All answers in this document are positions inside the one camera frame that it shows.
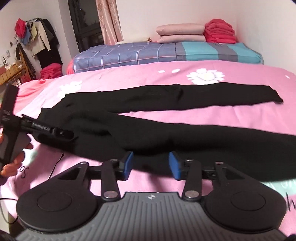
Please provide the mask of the person's left hand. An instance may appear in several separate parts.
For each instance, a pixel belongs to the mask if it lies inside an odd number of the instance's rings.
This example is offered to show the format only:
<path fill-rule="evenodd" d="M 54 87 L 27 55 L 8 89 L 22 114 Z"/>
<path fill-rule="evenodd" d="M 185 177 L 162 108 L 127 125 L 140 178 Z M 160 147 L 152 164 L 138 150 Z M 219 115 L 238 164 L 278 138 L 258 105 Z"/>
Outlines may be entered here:
<path fill-rule="evenodd" d="M 21 151 L 16 158 L 9 164 L 5 165 L 1 170 L 1 176 L 4 178 L 9 178 L 15 176 L 18 169 L 22 166 L 22 162 L 25 159 L 24 151 Z"/>

